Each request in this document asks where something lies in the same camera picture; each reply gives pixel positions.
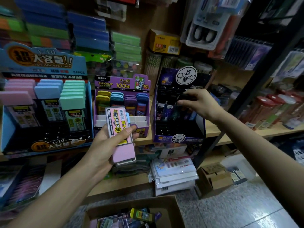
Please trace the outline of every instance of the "purple display box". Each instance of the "purple display box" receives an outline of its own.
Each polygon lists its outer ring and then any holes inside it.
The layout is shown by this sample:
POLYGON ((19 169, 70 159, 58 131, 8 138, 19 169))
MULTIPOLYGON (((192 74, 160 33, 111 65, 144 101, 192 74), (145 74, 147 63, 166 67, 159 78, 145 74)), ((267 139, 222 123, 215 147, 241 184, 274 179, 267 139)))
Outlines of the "purple display box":
POLYGON ((196 116, 196 124, 200 128, 203 137, 198 137, 198 138, 193 138, 193 137, 186 137, 184 134, 176 134, 174 136, 164 136, 164 135, 157 135, 155 133, 156 128, 155 128, 155 115, 156 115, 156 99, 157 99, 157 92, 158 92, 158 87, 160 85, 162 86, 169 86, 169 87, 176 87, 176 88, 181 88, 181 89, 195 89, 195 88, 203 88, 201 87, 201 80, 200 78, 197 78, 198 75, 197 73, 196 78, 192 80, 189 84, 185 85, 183 82, 180 82, 182 84, 179 84, 177 80, 181 76, 183 69, 186 69, 187 67, 181 68, 180 70, 177 69, 169 69, 169 68, 163 68, 162 72, 158 78, 158 83, 156 85, 156 91, 154 94, 153 102, 152 102, 152 109, 150 113, 150 118, 151 118, 151 129, 152 129, 152 137, 153 137, 153 142, 171 142, 171 143, 202 143, 204 138, 206 138, 206 129, 205 129, 205 119, 202 118, 201 116, 197 115, 196 116))
MULTIPOLYGON (((146 93, 148 97, 150 97, 150 86, 151 81, 148 80, 148 76, 144 74, 134 74, 133 78, 123 78, 123 77, 115 77, 115 76, 97 76, 95 75, 95 97, 97 96, 98 91, 105 90, 109 92, 122 92, 124 95, 134 95, 138 93, 146 93)), ((140 138, 146 138, 149 131, 150 125, 150 103, 147 104, 147 110, 145 116, 136 116, 130 117, 131 124, 146 124, 146 126, 138 126, 136 132, 139 133, 140 138)), ((102 128, 102 124, 104 120, 98 120, 100 117, 97 115, 97 106, 95 102, 94 107, 94 134, 98 133, 98 131, 102 128)))

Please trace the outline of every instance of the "yellow box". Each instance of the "yellow box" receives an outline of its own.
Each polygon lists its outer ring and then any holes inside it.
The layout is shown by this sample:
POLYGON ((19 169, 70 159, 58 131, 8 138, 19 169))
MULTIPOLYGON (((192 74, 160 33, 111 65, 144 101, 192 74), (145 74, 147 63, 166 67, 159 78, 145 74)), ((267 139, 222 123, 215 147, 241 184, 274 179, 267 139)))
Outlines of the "yellow box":
POLYGON ((176 34, 151 29, 149 47, 153 52, 179 55, 181 42, 176 34))

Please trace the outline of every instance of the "human hand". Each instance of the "human hand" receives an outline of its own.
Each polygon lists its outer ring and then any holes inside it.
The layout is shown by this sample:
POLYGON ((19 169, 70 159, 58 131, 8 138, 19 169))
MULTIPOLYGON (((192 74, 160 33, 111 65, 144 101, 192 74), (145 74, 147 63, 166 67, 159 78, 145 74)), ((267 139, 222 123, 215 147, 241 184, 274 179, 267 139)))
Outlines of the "human hand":
MULTIPOLYGON (((128 127, 117 135, 109 138, 108 126, 104 125, 93 140, 92 145, 86 155, 79 161, 79 166, 89 167, 92 172, 93 180, 100 182, 112 168, 110 157, 115 147, 126 139, 137 127, 135 125, 128 127)), ((139 133, 132 134, 133 140, 139 137, 139 133)))
POLYGON ((221 117, 226 113, 226 111, 215 101, 206 89, 190 89, 184 93, 195 96, 197 100, 179 100, 177 101, 177 104, 191 108, 204 119, 207 119, 214 124, 217 124, 219 119, 221 119, 221 117))

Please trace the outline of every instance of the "barcode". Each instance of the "barcode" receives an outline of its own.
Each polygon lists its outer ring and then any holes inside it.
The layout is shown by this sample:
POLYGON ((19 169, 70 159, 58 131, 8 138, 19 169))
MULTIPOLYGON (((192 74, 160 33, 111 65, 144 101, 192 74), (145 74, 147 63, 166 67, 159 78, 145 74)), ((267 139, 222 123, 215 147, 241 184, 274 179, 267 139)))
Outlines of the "barcode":
POLYGON ((171 46, 171 45, 168 47, 168 53, 178 54, 178 51, 179 51, 179 47, 171 46))
POLYGON ((119 114, 120 114, 120 119, 121 119, 122 121, 124 121, 124 120, 125 120, 125 113, 124 113, 124 110, 123 110, 123 109, 120 109, 120 110, 119 110, 119 114))
POLYGON ((226 8, 236 8, 240 3, 240 0, 223 0, 221 7, 226 7, 226 8))

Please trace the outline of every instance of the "tiled floor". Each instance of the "tiled floor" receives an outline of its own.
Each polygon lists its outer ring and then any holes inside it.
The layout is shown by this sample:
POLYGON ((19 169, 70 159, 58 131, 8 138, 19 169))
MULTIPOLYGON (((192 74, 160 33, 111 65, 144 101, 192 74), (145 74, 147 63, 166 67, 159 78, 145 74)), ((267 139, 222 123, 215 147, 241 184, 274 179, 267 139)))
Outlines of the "tiled floor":
MULTIPOLYGON (((82 206, 65 228, 80 228, 87 208, 146 197, 153 197, 153 191, 144 190, 82 206)), ((194 189, 178 192, 176 198, 187 228, 298 227, 260 179, 229 188, 208 199, 199 200, 194 189)))

